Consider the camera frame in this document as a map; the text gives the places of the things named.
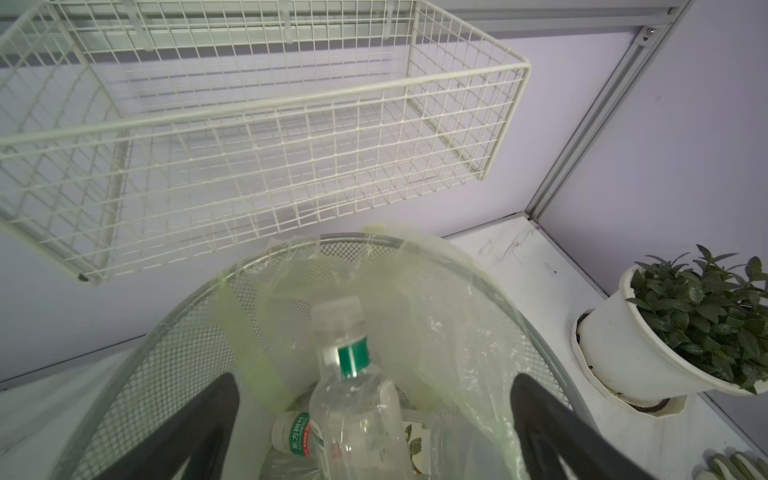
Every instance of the flower pot rim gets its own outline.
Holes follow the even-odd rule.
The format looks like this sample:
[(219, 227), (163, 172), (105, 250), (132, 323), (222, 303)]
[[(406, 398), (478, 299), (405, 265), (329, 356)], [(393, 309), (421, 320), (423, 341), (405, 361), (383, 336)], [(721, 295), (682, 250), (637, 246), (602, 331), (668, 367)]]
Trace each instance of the flower pot rim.
[[(633, 265), (626, 272), (624, 272), (624, 274), (621, 276), (621, 279), (619, 280), (619, 291), (621, 292), (622, 297), (625, 299), (624, 303), (629, 309), (630, 315), (634, 319), (637, 328), (644, 334), (644, 338), (650, 342), (650, 344), (656, 349), (657, 352), (659, 352), (664, 358), (675, 365), (678, 369), (689, 375), (695, 376), (704, 382), (710, 383), (714, 389), (717, 389), (721, 392), (730, 393), (732, 395), (751, 396), (751, 392), (747, 392), (746, 390), (739, 388), (737, 384), (718, 379), (716, 376), (712, 376), (709, 373), (704, 372), (698, 367), (690, 364), (682, 356), (678, 355), (677, 352), (672, 350), (666, 343), (664, 343), (661, 338), (659, 338), (653, 329), (651, 329), (645, 322), (645, 319), (640, 314), (640, 310), (637, 309), (637, 305), (626, 301), (627, 298), (634, 298), (634, 289), (630, 286), (630, 284), (635, 270), (642, 270), (642, 267)], [(768, 391), (768, 381), (758, 380), (755, 382), (755, 391), (758, 394)]]

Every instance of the bottle neck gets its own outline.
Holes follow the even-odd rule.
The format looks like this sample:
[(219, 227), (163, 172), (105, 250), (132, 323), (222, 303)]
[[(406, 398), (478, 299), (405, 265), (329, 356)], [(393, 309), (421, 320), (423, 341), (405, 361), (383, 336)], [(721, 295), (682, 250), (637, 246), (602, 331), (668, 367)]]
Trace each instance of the bottle neck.
[(324, 346), (319, 349), (321, 375), (341, 376), (342, 379), (357, 377), (371, 364), (368, 352), (368, 337), (363, 336), (352, 342)]

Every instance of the potted plant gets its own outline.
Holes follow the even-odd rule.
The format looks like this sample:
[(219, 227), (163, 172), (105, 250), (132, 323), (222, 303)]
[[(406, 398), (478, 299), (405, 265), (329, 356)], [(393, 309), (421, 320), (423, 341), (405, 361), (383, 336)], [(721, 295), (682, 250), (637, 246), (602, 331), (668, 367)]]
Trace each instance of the potted plant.
[[(716, 389), (768, 390), (768, 298), (760, 259), (725, 269), (698, 246), (698, 270), (649, 256), (622, 275), (619, 290), (578, 325), (593, 374), (639, 406)], [(746, 276), (734, 273), (745, 267)]]

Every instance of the white wire basket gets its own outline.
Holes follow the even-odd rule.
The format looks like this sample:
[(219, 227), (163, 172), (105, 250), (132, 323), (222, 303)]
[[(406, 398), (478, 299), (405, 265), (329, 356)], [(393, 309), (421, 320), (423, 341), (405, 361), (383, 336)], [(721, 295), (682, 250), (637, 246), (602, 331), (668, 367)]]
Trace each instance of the white wire basket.
[(41, 2), (0, 38), (0, 224), (98, 283), (483, 179), (530, 68), (423, 1)]

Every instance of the wire basket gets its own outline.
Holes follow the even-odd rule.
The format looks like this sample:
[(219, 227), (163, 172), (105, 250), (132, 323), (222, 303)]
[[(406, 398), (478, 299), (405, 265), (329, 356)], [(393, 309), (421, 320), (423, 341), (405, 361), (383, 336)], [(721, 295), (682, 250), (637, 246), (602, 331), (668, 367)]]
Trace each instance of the wire basket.
[(482, 179), (529, 71), (423, 1), (48, 0), (0, 38), (0, 224), (97, 283)]
[[(275, 320), (261, 315), (264, 310), (257, 301), (260, 292), (252, 276), (279, 276), (285, 273), (285, 263), (291, 258), (338, 259), (352, 266), (363, 261), (394, 257), (399, 249), (407, 249), (426, 262), (443, 266), (442, 273), (462, 279), (469, 289), (477, 289), (482, 297), (477, 301), (490, 307), (488, 313), (500, 321), (509, 322), (510, 334), (502, 342), (510, 342), (525, 358), (525, 372), (595, 431), (598, 430), (562, 364), (496, 286), (440, 250), (427, 249), (417, 243), (404, 243), (402, 239), (385, 235), (344, 233), (276, 245), (238, 263), (180, 303), (131, 354), (104, 388), (62, 452), (50, 475), (51, 480), (97, 478), (225, 372), (231, 372), (237, 381), (240, 408), (222, 478), (258, 478), (264, 453), (271, 445), (274, 411), (267, 407), (264, 392), (254, 390), (248, 372), (238, 362), (235, 348), (217, 323), (217, 296), (220, 295), (222, 282), (231, 288), (233, 296), (228, 301), (242, 306), (243, 315), (253, 327), (253, 331), (246, 336), (258, 338), (259, 349), (266, 357), (261, 361), (268, 362), (277, 371), (280, 385), (289, 386), (298, 396), (317, 381), (319, 372), (316, 364), (301, 360), (304, 357), (298, 352), (302, 346), (295, 344), (298, 342), (296, 339), (283, 340), (291, 345), (289, 355), (276, 354), (279, 348), (270, 343), (266, 334), (270, 330), (270, 322)], [(304, 272), (303, 286), (326, 283), (330, 277), (339, 275), (338, 263), (318, 261), (311, 263), (311, 267), (309, 265)], [(289, 310), (290, 315), (282, 316), (285, 310)], [(296, 326), (310, 321), (310, 308), (304, 302), (283, 306), (280, 312), (281, 323)], [(272, 336), (272, 341), (278, 341), (278, 337)], [(247, 358), (257, 362), (255, 356)], [(270, 391), (272, 386), (263, 383), (260, 387)], [(456, 409), (449, 403), (442, 403), (435, 414), (449, 425)], [(183, 472), (178, 472), (174, 478), (181, 478), (182, 475)], [(501, 477), (490, 475), (488, 478)]]

